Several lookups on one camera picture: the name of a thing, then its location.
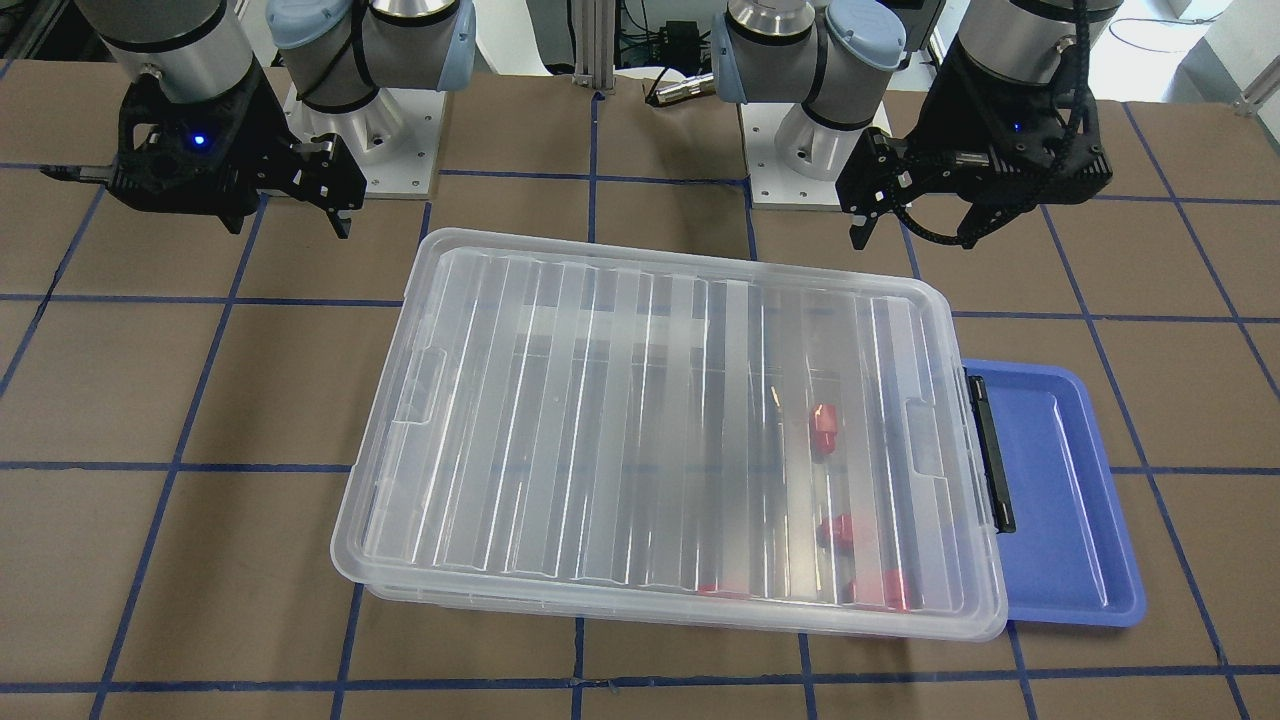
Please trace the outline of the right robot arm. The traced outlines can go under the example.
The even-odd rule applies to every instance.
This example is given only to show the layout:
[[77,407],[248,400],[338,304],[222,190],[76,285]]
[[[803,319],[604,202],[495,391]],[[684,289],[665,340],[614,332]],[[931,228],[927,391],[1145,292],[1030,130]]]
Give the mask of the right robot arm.
[[214,217],[241,232],[270,190],[325,213],[347,238],[362,160],[407,140],[394,90],[471,78],[471,1],[270,1],[265,18],[308,128],[296,132],[229,1],[82,1],[131,74],[105,167],[44,165],[137,211]]

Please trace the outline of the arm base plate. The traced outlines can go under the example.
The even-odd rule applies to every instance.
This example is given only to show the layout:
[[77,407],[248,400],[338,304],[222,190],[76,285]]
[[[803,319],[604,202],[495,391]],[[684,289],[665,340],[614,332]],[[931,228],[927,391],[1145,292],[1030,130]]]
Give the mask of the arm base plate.
[[337,133],[367,181],[370,199],[428,200],[436,177],[448,92],[383,88],[365,108],[325,114],[302,104],[291,86],[284,111],[301,138]]
[[820,126],[797,102],[741,104],[739,114],[754,208],[840,210],[835,181],[861,129]]

